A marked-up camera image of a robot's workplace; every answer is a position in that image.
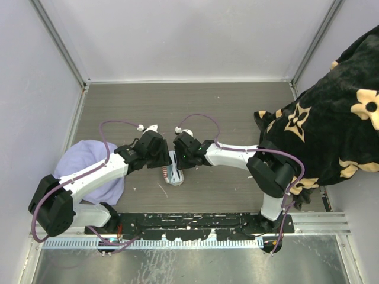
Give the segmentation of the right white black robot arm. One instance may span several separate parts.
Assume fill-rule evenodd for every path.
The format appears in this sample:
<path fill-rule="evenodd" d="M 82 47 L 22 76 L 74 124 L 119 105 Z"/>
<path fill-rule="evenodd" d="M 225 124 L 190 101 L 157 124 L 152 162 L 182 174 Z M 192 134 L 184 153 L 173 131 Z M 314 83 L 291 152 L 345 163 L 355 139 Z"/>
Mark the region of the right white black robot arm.
<path fill-rule="evenodd" d="M 258 214 L 266 233 L 281 225 L 284 197 L 295 175 L 304 174 L 303 163 L 293 155 L 279 151 L 268 140 L 258 146 L 233 146 L 216 140 L 199 142 L 191 130 L 176 128 L 174 149 L 179 170 L 197 166 L 228 166 L 247 170 L 264 193 Z"/>

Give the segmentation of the white rectangular sunglasses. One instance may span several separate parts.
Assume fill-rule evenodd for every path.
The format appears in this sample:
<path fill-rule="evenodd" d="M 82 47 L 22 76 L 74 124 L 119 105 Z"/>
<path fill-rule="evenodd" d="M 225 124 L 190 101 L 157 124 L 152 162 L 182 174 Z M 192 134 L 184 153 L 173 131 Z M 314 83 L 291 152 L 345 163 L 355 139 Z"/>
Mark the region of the white rectangular sunglasses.
<path fill-rule="evenodd" d="M 169 152 L 172 164 L 169 167 L 169 183 L 173 186 L 180 186 L 184 182 L 184 174 L 182 170 L 178 169 L 178 160 L 175 151 Z"/>

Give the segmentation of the light blue cleaning cloth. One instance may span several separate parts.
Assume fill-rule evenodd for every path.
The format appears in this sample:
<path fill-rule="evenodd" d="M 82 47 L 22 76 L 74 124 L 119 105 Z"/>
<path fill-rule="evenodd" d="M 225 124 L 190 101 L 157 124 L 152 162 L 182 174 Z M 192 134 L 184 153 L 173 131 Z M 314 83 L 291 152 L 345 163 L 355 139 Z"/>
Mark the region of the light blue cleaning cloth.
<path fill-rule="evenodd" d="M 168 178 L 170 178 L 170 179 L 179 178 L 178 169 L 177 169 L 175 164 L 171 164 L 171 165 L 167 166 L 166 169 L 167 169 L 167 173 L 168 173 Z"/>

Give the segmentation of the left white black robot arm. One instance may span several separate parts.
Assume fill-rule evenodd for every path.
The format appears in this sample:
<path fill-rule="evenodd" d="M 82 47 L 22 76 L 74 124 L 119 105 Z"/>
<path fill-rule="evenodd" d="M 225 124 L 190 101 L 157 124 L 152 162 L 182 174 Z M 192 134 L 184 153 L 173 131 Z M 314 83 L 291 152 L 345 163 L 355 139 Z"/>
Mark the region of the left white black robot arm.
<path fill-rule="evenodd" d="M 31 233 L 41 242 L 36 232 L 40 225 L 48 237 L 56 237 L 71 226 L 94 226 L 104 234 L 118 229 L 118 219 L 106 203 L 82 204 L 81 200 L 100 186 L 123 178 L 144 167 L 160 168 L 171 163 L 167 141 L 159 134 L 157 125 L 142 132 L 134 145 L 123 145 L 108 157 L 84 170 L 55 178 L 41 179 L 28 206 L 32 214 Z"/>

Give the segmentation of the flag print glasses case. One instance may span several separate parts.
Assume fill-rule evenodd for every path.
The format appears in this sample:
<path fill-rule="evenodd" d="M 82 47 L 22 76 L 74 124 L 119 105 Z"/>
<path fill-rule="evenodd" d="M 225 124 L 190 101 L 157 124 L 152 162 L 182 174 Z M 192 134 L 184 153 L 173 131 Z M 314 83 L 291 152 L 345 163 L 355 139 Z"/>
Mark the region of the flag print glasses case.
<path fill-rule="evenodd" d="M 163 179 L 169 185 L 180 186 L 184 182 L 184 174 L 183 171 L 178 168 L 178 159 L 175 151 L 169 152 L 169 158 L 171 164 L 162 167 Z"/>

